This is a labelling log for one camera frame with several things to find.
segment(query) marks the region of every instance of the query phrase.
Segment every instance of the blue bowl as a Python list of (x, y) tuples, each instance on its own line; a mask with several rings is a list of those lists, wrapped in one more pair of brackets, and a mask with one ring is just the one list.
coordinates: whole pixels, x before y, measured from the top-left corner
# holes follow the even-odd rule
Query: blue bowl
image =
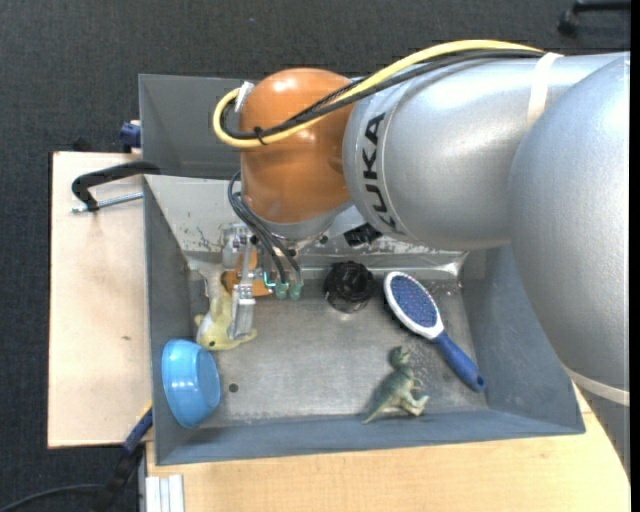
[(175, 339), (165, 345), (162, 385), (173, 416), (184, 428), (197, 426), (220, 403), (216, 362), (192, 341)]

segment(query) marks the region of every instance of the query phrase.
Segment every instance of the black object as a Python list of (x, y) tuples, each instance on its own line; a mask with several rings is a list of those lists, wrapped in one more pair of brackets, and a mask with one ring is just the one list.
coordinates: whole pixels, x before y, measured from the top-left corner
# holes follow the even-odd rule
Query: black object
[(100, 484), (78, 484), (78, 485), (67, 485), (65, 487), (56, 487), (55, 489), (47, 489), (46, 491), (38, 492), (35, 494), (31, 494), (26, 498), (22, 498), (21, 500), (14, 501), (13, 503), (9, 503), (4, 507), (0, 508), (0, 512), (9, 512), (10, 510), (17, 510), (18, 508), (26, 505), (27, 503), (31, 503), (32, 501), (36, 501), (42, 498), (47, 498), (49, 496), (56, 496), (57, 494), (63, 493), (89, 493), (94, 494), (96, 491), (100, 490), (102, 485)]
[(95, 212), (100, 208), (98, 201), (96, 201), (91, 195), (91, 192), (89, 192), (89, 187), (129, 178), (137, 174), (160, 174), (160, 168), (156, 164), (143, 160), (128, 162), (78, 176), (73, 181), (71, 190), (80, 201), (87, 205), (90, 212)]
[(131, 148), (139, 148), (140, 147), (140, 139), (142, 135), (142, 130), (138, 125), (132, 123), (124, 123), (120, 128), (120, 134), (118, 138), (120, 142), (122, 142), (125, 146), (129, 146)]
[(558, 31), (570, 36), (576, 33), (580, 21), (578, 13), (586, 11), (625, 11), (631, 10), (631, 0), (626, 1), (594, 1), (576, 0), (573, 5), (564, 11), (558, 21)]
[(116, 464), (113, 476), (109, 478), (103, 489), (98, 494), (89, 509), (90, 512), (104, 512), (107, 510), (116, 496), (125, 488), (136, 474), (136, 470), (144, 455), (144, 445), (138, 444), (132, 453), (123, 454)]
[(382, 233), (374, 228), (371, 224), (366, 223), (362, 226), (358, 226), (344, 234), (344, 238), (351, 247), (356, 247), (362, 244), (370, 244), (376, 238), (380, 238)]
[(335, 263), (324, 281), (325, 298), (343, 313), (355, 313), (373, 297), (376, 283), (373, 274), (361, 263)]

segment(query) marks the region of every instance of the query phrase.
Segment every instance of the black carpet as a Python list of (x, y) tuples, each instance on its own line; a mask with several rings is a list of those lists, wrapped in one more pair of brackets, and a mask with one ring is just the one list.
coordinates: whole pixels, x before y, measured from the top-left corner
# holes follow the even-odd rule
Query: black carpet
[[(52, 150), (121, 151), (139, 73), (260, 78), (293, 66), (369, 73), (443, 41), (489, 38), (566, 54), (630, 48), (630, 14), (567, 0), (0, 1), (0, 508), (28, 494), (103, 483), (115, 447), (48, 451), (49, 171)], [(23, 510), (86, 510), (87, 496)], [(114, 509), (136, 510), (135, 484)]]

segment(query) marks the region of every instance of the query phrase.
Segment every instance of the gray dinosaur figure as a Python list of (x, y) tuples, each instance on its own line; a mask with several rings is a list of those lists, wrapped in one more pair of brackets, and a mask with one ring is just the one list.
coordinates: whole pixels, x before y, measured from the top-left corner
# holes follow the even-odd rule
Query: gray dinosaur figure
[(382, 381), (377, 400), (367, 419), (362, 422), (363, 425), (378, 417), (387, 407), (402, 407), (415, 416), (423, 413), (429, 397), (424, 395), (416, 400), (411, 394), (412, 390), (419, 389), (415, 383), (420, 381), (406, 364), (409, 357), (409, 352), (403, 352), (402, 347), (396, 347), (391, 351), (389, 359), (396, 371)]

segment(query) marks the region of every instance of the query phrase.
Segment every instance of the wooden board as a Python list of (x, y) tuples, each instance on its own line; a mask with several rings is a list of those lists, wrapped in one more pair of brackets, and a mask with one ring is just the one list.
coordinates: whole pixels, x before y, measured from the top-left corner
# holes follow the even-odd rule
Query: wooden board
[[(49, 334), (50, 447), (122, 442), (151, 398), (143, 204), (71, 213), (80, 174), (135, 155), (53, 155)], [(141, 190), (141, 178), (92, 189)]]
[(188, 512), (630, 510), (624, 470), (584, 418), (582, 435), (179, 466), (156, 466), (149, 444), (147, 471), (181, 473)]

